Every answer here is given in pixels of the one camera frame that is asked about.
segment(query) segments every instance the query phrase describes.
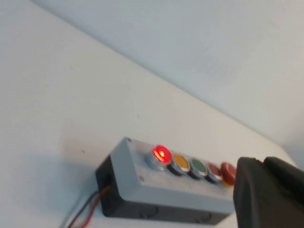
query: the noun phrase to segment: black wire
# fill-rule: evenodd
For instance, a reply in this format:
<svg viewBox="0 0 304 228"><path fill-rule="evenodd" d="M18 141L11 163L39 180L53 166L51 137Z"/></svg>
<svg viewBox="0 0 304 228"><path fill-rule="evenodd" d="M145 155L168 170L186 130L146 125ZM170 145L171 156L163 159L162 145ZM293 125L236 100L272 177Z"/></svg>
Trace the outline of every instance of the black wire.
<svg viewBox="0 0 304 228"><path fill-rule="evenodd" d="M67 228L72 228L72 225L74 224L74 222L77 220L77 218L79 217L79 215L85 210L85 208L87 207L87 205L91 202L92 198L97 195L99 193L99 191L95 191L93 192L90 197L87 199L87 201L85 202L85 204L82 206L82 208L78 211L78 213L75 215L75 217L72 219L72 221L70 222L70 224L67 226Z"/></svg>

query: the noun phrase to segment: yellow button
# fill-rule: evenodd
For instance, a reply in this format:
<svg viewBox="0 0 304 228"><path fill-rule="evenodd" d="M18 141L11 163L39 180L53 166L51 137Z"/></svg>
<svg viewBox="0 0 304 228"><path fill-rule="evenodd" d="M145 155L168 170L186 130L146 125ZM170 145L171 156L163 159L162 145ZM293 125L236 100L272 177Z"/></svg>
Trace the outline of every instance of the yellow button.
<svg viewBox="0 0 304 228"><path fill-rule="evenodd" d="M189 163L187 162L187 160L183 156L181 156L179 154L175 154L173 156L173 159L174 159L175 163L178 166L180 166L181 168L184 168L184 169L188 169L189 168Z"/></svg>

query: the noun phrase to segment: white wall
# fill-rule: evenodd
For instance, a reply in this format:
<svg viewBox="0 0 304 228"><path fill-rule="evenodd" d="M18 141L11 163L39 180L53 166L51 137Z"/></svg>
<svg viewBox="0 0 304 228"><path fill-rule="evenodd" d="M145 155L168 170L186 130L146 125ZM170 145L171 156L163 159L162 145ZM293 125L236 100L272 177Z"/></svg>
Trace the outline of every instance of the white wall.
<svg viewBox="0 0 304 228"><path fill-rule="evenodd" d="M293 163L280 146L30 1L0 0L0 69L1 228L63 225L126 135L216 163ZM90 227L101 226L197 227L96 210ZM235 215L218 227L236 228Z"/></svg>
<svg viewBox="0 0 304 228"><path fill-rule="evenodd" d="M34 0L304 168L304 1Z"/></svg>

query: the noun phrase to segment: light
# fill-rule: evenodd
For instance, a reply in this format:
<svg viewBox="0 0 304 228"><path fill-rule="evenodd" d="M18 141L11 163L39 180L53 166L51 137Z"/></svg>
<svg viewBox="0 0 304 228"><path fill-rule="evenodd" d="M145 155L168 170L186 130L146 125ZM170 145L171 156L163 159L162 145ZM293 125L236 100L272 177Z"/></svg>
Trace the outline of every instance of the light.
<svg viewBox="0 0 304 228"><path fill-rule="evenodd" d="M154 156L162 163L170 163L172 159L171 152L162 145L157 145L153 149Z"/></svg>

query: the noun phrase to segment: ceiling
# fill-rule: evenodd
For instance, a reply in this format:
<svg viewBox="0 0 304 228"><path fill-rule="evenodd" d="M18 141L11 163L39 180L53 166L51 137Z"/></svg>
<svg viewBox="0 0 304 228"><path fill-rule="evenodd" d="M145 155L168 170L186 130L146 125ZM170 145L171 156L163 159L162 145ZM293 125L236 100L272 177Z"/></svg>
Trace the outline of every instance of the ceiling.
<svg viewBox="0 0 304 228"><path fill-rule="evenodd" d="M304 168L304 1L33 1L283 145Z"/></svg>

